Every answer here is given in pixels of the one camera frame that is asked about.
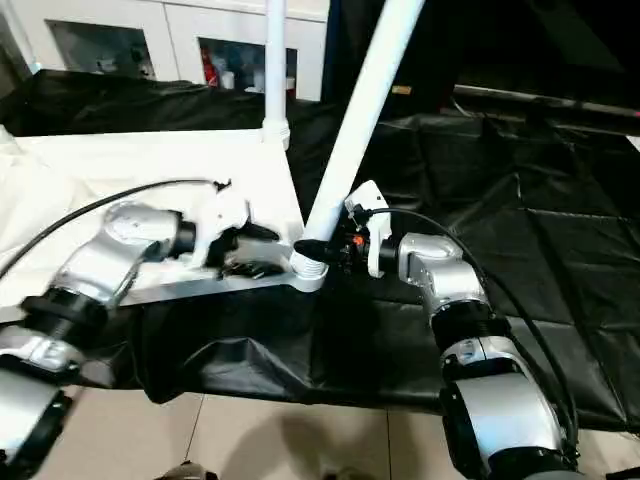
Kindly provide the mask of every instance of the black cloth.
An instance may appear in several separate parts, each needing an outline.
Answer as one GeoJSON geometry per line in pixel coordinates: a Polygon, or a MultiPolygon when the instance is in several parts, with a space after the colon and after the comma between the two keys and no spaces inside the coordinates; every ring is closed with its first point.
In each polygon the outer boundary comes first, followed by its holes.
{"type": "MultiPolygon", "coordinates": [[[[306,216],[344,106],[288,112],[306,216]]],[[[59,72],[0,103],[17,136],[257,128],[262,116],[260,96],[59,72]]],[[[372,178],[392,206],[446,223],[508,283],[558,355],[582,427],[637,432],[639,159],[624,137],[422,114],[378,125],[356,185],[372,178]]],[[[394,230],[426,231],[397,219],[394,230]]],[[[548,372],[514,308],[493,296],[548,372]]],[[[274,287],[123,308],[92,355],[103,386],[142,387],[156,402],[196,391],[438,410],[433,337],[416,292],[391,277],[331,272],[314,294],[274,287]]]]}

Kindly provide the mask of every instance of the white pipe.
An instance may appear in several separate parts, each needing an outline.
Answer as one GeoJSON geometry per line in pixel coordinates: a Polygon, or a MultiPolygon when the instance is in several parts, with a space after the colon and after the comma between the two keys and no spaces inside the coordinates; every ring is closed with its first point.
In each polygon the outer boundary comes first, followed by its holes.
{"type": "Polygon", "coordinates": [[[289,147],[286,113],[287,51],[285,45],[286,0],[267,1],[267,42],[265,61],[265,139],[281,139],[289,147]]]}
{"type": "MultiPolygon", "coordinates": [[[[425,0],[385,2],[303,238],[326,241],[333,235],[424,3],[425,0]]],[[[317,277],[326,271],[323,263],[297,253],[290,262],[302,277],[317,277]]]]}

